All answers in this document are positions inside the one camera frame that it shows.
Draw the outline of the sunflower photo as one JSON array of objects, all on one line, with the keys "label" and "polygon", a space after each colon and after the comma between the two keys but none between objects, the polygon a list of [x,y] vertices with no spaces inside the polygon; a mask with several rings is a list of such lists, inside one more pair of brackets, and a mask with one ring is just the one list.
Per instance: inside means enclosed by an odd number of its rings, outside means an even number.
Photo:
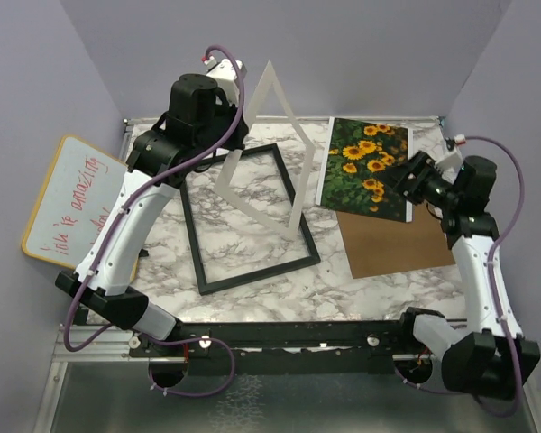
[{"label": "sunflower photo", "polygon": [[412,155],[412,132],[405,126],[332,117],[315,202],[336,212],[412,221],[412,206],[379,175]]}]

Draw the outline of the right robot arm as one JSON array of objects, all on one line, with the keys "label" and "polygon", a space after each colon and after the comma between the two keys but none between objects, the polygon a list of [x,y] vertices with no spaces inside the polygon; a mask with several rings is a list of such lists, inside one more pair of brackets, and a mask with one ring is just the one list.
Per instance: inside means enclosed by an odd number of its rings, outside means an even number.
[{"label": "right robot arm", "polygon": [[511,401],[540,359],[537,343],[525,339],[514,317],[500,267],[501,240],[487,212],[497,166],[469,156],[454,181],[444,179],[425,152],[376,174],[388,190],[408,202],[441,212],[441,229],[461,275],[466,329],[455,330],[435,311],[409,309],[396,331],[398,346],[415,353],[425,346],[441,366],[451,392]]}]

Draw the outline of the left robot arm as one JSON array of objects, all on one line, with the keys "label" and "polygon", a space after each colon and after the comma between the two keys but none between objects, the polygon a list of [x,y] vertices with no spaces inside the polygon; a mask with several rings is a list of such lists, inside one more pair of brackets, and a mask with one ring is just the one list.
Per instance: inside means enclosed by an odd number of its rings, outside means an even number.
[{"label": "left robot arm", "polygon": [[240,149],[248,132],[243,120],[243,73],[220,79],[188,73],[170,90],[168,110],[138,136],[115,204],[87,256],[56,286],[72,297],[67,321],[85,305],[110,324],[150,336],[158,354],[175,354],[178,319],[131,285],[139,253],[162,209],[187,174],[219,148]]}]

